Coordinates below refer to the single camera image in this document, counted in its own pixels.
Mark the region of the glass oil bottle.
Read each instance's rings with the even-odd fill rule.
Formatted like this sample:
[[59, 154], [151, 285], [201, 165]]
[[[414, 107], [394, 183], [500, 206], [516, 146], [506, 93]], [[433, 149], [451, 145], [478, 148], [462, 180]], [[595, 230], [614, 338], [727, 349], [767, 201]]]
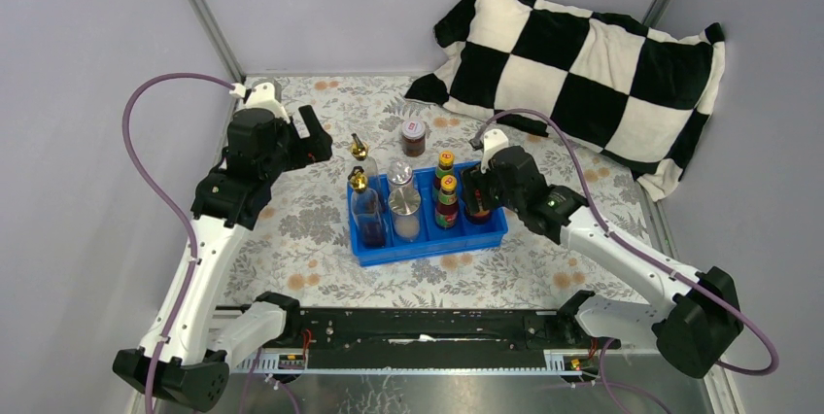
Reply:
[[356, 161], [355, 165], [363, 169], [368, 185], [377, 192], [381, 210], [384, 211], [386, 209], [385, 194], [383, 194], [381, 188], [377, 162], [369, 154], [368, 146], [362, 141], [358, 134], [352, 133], [351, 136], [350, 154]]
[[350, 213], [355, 221], [360, 241], [366, 248], [387, 245], [379, 193], [369, 184], [364, 169], [356, 165], [348, 176], [352, 189]]

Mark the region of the red lid chili jar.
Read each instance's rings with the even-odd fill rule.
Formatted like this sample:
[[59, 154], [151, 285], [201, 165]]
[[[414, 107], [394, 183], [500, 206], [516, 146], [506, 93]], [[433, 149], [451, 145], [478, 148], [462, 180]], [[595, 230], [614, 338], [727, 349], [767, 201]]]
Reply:
[[466, 219], [472, 224], [486, 224], [492, 212], [485, 208], [483, 198], [477, 187], [477, 176], [472, 169], [466, 169], [461, 174], [463, 212]]

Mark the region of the sauce bottle yellow cap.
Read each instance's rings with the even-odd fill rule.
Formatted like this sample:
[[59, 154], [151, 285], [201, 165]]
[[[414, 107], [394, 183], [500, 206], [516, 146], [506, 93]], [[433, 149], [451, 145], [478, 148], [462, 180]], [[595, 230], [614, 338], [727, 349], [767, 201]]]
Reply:
[[432, 179], [432, 197], [437, 198], [440, 192], [442, 178], [454, 174], [455, 156], [451, 151], [443, 151], [438, 156], [438, 163]]
[[457, 186], [458, 180], [454, 175], [445, 175], [441, 178], [434, 215], [435, 223], [441, 228], [451, 228], [457, 222], [460, 207]]

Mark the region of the white lid sauce jar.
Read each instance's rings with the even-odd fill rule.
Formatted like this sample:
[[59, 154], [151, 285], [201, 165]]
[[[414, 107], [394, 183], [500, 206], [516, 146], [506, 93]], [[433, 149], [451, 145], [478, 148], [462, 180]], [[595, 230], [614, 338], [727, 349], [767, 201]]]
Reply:
[[410, 119], [400, 126], [402, 151], [406, 156], [417, 157], [426, 150], [427, 127], [418, 119]]

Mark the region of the blue divided plastic bin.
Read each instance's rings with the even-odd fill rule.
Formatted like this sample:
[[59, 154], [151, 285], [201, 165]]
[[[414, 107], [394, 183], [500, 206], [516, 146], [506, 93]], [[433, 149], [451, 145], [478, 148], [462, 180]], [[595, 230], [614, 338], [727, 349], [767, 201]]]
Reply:
[[351, 248], [360, 265], [371, 266], [491, 249], [501, 244], [504, 234], [508, 232], [506, 217], [502, 210], [493, 211], [487, 222], [474, 224], [465, 217], [464, 204], [460, 202], [456, 224], [448, 229], [442, 228], [435, 221], [435, 204], [431, 194], [434, 169], [416, 169], [414, 175], [416, 187], [423, 196], [419, 214], [420, 231], [415, 240], [408, 241], [395, 232], [392, 213], [386, 211], [382, 214], [385, 245], [368, 246], [361, 238], [356, 216], [353, 213], [349, 214]]

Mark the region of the tall glass spice canister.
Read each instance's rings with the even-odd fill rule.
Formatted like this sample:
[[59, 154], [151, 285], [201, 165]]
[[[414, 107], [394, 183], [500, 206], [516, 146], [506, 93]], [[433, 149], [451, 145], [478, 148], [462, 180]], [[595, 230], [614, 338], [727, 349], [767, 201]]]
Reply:
[[398, 188], [388, 198], [395, 235], [403, 241], [418, 239], [422, 227], [420, 220], [421, 196], [414, 188]]

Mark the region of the metal lid shaker jar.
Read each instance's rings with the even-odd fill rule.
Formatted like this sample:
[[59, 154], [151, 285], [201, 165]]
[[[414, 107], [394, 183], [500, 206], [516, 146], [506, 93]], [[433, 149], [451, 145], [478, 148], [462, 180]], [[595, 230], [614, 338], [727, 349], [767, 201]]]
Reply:
[[415, 177], [411, 164], [404, 160], [393, 161], [388, 168], [387, 181], [389, 192], [414, 189]]

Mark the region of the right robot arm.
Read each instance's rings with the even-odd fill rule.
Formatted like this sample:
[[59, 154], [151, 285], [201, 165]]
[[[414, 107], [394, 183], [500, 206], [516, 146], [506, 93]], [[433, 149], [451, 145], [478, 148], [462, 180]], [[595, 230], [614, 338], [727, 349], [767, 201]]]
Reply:
[[654, 346], [679, 372], [700, 379], [741, 334], [731, 275], [716, 266], [700, 271], [635, 240], [624, 248], [610, 236], [614, 227], [598, 223], [583, 195], [547, 183], [523, 148], [504, 148], [487, 166], [462, 169], [459, 179], [470, 213], [506, 208], [532, 233], [592, 259], [645, 299], [620, 304], [589, 294], [572, 298], [557, 322], [567, 346], [580, 348], [594, 336]]

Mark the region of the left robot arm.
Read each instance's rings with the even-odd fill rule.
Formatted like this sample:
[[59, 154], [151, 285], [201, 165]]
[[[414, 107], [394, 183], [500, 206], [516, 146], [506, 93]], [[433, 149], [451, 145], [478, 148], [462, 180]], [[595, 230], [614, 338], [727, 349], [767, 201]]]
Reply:
[[216, 337], [209, 325], [233, 257], [255, 228], [281, 174], [328, 161], [332, 138], [314, 109], [299, 107], [308, 131], [263, 108], [236, 112], [218, 163], [195, 188], [188, 248], [160, 311], [134, 349], [121, 349], [113, 371], [147, 399], [207, 412], [215, 407], [229, 372], [264, 343], [280, 347], [301, 334], [299, 303], [264, 293]]

